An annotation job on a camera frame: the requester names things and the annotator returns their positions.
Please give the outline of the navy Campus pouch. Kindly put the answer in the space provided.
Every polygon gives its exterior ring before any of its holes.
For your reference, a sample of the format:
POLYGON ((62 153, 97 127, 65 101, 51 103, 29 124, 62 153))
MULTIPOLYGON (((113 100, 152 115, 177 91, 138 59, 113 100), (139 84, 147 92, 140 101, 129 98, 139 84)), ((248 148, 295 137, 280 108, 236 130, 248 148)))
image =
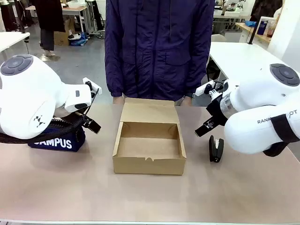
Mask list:
POLYGON ((36 143, 28 143, 28 146, 35 149, 77 152, 84 144, 85 138, 85 131, 80 127, 78 130, 67 133, 61 137, 36 143))

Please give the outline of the blue plastic bag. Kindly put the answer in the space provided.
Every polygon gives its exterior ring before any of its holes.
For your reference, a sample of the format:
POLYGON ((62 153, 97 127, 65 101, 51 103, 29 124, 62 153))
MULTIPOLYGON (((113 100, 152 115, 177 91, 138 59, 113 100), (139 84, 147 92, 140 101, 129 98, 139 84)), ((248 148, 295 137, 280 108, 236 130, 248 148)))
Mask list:
POLYGON ((84 46, 89 39, 89 36, 84 32, 71 34, 68 36, 69 44, 71 46, 84 46))

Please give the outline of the small white table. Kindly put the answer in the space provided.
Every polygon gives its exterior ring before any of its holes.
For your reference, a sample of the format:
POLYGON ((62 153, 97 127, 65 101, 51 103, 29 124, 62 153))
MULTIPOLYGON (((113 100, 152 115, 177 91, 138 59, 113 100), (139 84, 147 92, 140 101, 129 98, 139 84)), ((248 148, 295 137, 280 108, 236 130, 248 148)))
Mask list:
POLYGON ((29 32, 0 32, 0 52, 29 37, 29 32))

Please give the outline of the background person in dark clothes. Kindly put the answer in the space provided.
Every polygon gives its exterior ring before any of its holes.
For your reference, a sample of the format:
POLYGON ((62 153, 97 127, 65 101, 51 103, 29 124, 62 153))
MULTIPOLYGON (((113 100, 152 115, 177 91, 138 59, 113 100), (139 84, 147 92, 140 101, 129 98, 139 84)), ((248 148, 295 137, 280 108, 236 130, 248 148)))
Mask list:
POLYGON ((256 22, 261 16, 272 17, 283 5, 283 0, 255 0, 250 21, 256 22))

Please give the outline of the black stapler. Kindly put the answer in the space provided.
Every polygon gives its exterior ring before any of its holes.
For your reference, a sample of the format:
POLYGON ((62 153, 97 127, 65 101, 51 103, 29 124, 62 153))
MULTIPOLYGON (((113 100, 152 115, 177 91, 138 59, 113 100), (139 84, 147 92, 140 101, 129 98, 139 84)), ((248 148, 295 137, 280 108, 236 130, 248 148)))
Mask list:
POLYGON ((209 139, 209 159, 211 162, 218 163, 221 160, 224 150, 224 140, 215 139, 213 135, 209 139))

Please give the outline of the light wooden workbench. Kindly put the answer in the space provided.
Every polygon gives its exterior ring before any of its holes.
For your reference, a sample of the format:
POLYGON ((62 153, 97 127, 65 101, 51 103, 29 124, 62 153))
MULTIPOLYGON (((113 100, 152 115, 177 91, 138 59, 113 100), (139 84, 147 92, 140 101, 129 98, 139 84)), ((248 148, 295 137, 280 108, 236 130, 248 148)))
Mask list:
MULTIPOLYGON (((253 30, 254 30, 254 27, 248 27, 245 23, 243 22, 236 22, 235 25, 244 30, 244 31, 247 31, 248 33, 252 34, 253 33, 253 30)), ((263 34, 263 35, 258 35, 257 33, 255 34, 255 37, 258 38, 259 40, 269 44, 270 41, 271 41, 271 38, 270 37, 267 37, 266 34, 263 34)))

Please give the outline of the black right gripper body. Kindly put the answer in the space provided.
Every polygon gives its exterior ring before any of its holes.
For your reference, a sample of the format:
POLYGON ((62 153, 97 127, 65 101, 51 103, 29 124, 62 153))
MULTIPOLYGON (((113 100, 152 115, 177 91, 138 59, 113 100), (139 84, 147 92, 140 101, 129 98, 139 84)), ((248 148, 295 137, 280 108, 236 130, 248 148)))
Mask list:
POLYGON ((220 95, 212 100, 211 103, 206 107, 206 110, 211 115, 211 118, 207 121, 213 125, 225 125, 227 122, 227 118, 221 111, 221 100, 222 96, 220 95))

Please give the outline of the person's left hand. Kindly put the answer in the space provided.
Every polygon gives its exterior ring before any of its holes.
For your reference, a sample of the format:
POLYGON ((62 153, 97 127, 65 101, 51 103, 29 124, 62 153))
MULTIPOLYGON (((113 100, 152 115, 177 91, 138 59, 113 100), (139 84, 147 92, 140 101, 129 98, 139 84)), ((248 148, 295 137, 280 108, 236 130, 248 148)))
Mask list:
POLYGON ((183 96, 179 100, 175 102, 175 106, 191 106, 192 105, 192 96, 193 95, 187 95, 183 96))

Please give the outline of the person in navy jacket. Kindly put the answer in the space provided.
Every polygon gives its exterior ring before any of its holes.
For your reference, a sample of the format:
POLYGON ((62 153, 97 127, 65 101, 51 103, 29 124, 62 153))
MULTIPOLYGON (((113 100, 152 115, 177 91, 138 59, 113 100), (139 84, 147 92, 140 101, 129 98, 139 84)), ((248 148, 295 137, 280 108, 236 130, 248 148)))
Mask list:
POLYGON ((106 0, 105 74, 113 98, 192 98, 206 75, 214 0, 106 0))

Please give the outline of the wooden top background table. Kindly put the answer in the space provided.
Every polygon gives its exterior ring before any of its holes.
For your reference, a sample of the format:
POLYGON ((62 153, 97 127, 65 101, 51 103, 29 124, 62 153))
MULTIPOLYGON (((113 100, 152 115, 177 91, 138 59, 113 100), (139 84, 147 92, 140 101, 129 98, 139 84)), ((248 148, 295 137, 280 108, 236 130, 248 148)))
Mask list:
POLYGON ((26 10, 32 10, 34 7, 39 26, 42 30, 65 32, 64 15, 79 15, 86 7, 68 8, 62 7, 56 0, 37 1, 33 6, 26 10))

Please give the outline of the brown cardboard box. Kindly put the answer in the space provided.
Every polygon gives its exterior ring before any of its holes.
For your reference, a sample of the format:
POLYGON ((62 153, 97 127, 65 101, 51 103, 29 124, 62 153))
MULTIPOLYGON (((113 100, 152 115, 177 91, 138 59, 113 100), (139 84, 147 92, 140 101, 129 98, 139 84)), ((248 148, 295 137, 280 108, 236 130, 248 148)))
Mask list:
POLYGON ((175 102, 126 98, 112 154, 114 172, 182 175, 186 159, 175 102))

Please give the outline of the brown glass jar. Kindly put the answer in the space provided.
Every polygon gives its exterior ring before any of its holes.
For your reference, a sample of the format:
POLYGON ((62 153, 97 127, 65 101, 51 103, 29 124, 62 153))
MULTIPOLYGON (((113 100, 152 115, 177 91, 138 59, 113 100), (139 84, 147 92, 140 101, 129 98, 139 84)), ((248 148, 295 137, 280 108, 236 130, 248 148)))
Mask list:
POLYGON ((269 22, 269 26, 268 26, 268 30, 267 30, 267 37, 271 38, 274 34, 276 28, 276 21, 270 21, 269 22))

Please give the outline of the black lamp pole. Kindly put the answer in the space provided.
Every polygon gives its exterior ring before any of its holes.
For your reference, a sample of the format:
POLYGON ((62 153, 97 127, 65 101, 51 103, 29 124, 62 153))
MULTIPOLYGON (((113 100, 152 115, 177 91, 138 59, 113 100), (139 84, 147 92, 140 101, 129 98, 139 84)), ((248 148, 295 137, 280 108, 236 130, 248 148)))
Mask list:
POLYGON ((253 29, 253 31, 252 31, 250 40, 249 40, 249 42, 248 42, 249 45, 252 45, 252 44, 253 44, 253 39, 254 39, 254 37, 255 37, 255 35, 256 35, 256 31, 257 31, 257 28, 258 28, 258 26, 259 26, 260 20, 261 20, 261 17, 259 17, 259 18, 257 19, 257 21, 255 22, 255 27, 254 27, 254 29, 253 29))

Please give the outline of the cardboard box on floor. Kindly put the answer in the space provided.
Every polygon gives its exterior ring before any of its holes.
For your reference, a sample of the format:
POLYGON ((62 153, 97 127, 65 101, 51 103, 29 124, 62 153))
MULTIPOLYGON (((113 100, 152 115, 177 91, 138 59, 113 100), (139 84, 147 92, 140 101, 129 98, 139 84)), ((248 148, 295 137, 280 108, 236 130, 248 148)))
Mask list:
POLYGON ((59 46, 69 46, 68 37, 72 34, 75 34, 73 17, 65 21, 65 32, 54 32, 54 44, 59 46))

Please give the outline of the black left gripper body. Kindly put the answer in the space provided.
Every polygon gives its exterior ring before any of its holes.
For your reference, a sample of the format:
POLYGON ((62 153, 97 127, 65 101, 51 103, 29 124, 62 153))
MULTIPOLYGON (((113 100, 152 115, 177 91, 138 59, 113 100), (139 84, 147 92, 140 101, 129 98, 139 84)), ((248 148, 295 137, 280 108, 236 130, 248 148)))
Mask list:
POLYGON ((82 126, 89 126, 91 124, 91 120, 83 114, 83 110, 68 112, 65 109, 56 109, 56 118, 60 118, 68 125, 74 125, 79 120, 82 126))

